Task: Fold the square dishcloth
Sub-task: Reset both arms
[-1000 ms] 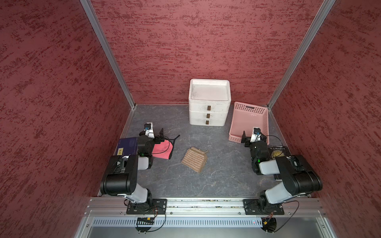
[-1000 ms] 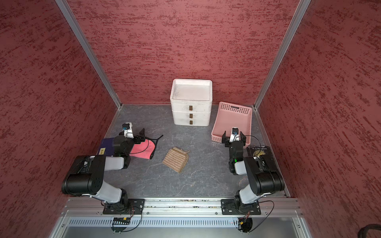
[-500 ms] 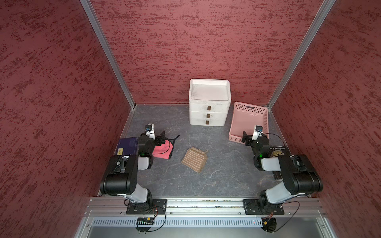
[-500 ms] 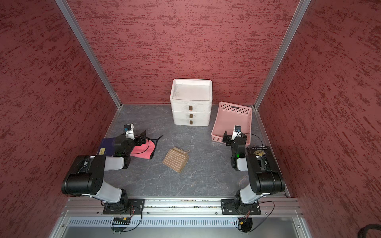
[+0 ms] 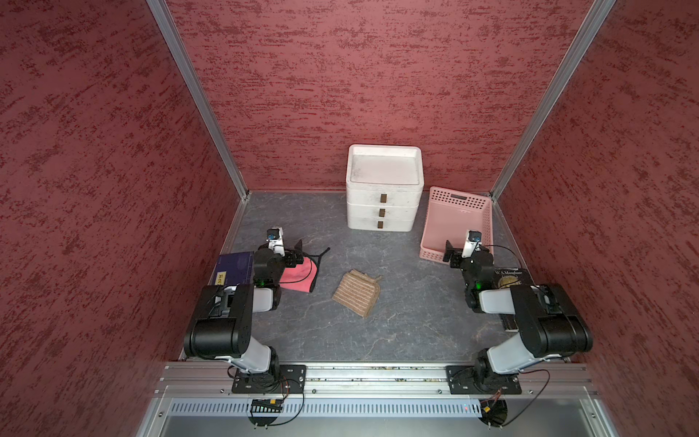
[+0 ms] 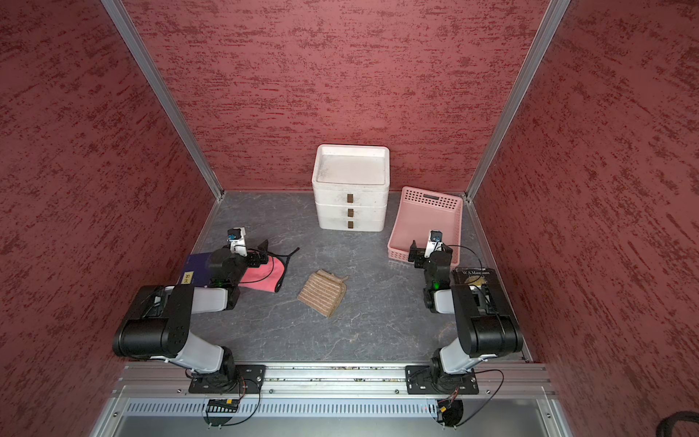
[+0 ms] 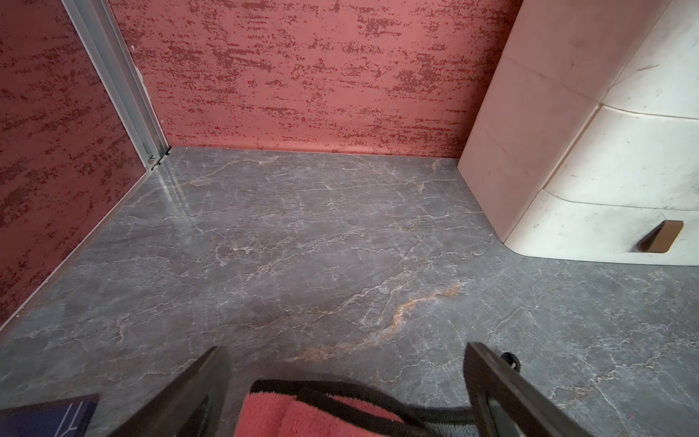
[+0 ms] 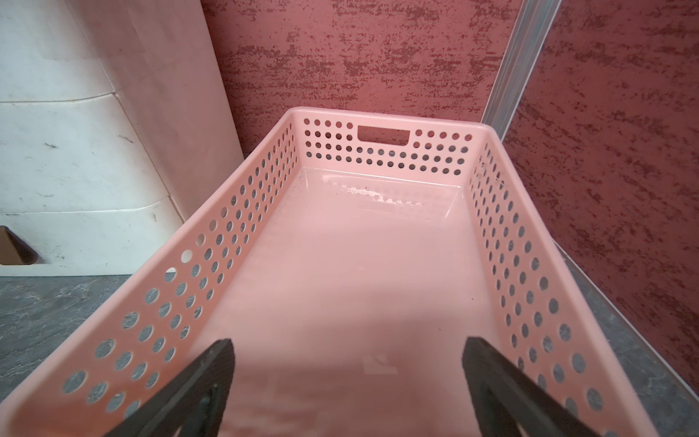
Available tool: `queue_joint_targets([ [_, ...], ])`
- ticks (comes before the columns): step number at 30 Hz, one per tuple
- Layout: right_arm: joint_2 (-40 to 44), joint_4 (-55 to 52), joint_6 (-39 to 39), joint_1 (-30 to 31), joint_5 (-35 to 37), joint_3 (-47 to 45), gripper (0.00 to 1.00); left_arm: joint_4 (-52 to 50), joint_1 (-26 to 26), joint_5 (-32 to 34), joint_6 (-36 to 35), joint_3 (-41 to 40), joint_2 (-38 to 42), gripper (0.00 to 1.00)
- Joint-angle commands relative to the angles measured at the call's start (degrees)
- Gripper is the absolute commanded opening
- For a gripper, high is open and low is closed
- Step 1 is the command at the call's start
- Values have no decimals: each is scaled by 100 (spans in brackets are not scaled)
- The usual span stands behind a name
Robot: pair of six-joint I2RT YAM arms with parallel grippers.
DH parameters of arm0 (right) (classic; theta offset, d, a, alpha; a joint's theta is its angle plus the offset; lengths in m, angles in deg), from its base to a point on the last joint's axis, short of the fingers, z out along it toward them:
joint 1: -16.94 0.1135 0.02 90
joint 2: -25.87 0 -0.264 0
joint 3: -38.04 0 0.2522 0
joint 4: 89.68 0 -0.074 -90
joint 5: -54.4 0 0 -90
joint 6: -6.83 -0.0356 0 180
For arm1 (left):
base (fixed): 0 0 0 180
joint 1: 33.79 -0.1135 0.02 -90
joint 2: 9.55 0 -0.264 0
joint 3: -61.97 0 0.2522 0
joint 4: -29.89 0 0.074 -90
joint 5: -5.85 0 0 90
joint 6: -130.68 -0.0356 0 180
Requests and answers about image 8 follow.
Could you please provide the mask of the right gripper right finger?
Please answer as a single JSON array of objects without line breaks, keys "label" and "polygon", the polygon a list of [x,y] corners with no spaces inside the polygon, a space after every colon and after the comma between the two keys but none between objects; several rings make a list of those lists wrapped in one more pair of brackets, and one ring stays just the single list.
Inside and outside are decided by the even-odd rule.
[{"label": "right gripper right finger", "polygon": [[487,340],[466,340],[462,368],[481,435],[596,435]]}]

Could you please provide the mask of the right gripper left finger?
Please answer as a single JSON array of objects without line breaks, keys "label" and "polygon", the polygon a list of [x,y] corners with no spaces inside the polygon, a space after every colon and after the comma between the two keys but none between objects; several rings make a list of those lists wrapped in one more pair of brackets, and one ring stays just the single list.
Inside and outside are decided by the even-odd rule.
[{"label": "right gripper left finger", "polygon": [[230,339],[217,340],[108,436],[217,436],[234,377]]}]

